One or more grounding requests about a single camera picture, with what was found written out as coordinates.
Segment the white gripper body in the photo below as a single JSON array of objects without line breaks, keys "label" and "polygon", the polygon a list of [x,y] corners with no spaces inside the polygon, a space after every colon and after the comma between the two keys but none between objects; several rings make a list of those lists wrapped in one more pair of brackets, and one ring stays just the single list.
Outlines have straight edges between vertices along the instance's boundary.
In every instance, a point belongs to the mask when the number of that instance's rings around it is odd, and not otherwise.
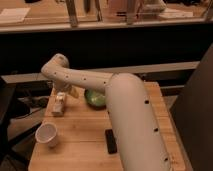
[{"label": "white gripper body", "polygon": [[79,93],[77,89],[69,84],[66,84],[65,86],[54,86],[56,92],[65,92],[67,95],[70,95],[74,98],[79,97]]}]

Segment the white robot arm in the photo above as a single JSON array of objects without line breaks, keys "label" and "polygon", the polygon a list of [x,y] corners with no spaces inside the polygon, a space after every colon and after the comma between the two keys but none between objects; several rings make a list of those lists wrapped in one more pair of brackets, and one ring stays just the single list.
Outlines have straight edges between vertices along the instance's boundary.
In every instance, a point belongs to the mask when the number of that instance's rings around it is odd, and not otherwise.
[{"label": "white robot arm", "polygon": [[62,54],[54,55],[41,72],[57,91],[74,85],[105,95],[124,171],[173,171],[150,96],[139,77],[71,69]]}]

